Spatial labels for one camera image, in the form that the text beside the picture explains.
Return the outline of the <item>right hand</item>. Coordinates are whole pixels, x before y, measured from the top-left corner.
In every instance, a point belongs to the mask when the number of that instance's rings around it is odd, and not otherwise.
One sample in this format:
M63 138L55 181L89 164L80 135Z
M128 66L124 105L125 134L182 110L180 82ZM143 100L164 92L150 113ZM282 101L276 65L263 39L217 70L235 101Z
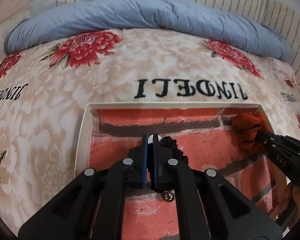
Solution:
M292 181L286 185L278 206L270 213L270 218L275 220L282 229L290 231L293 228L300 230L300 187Z

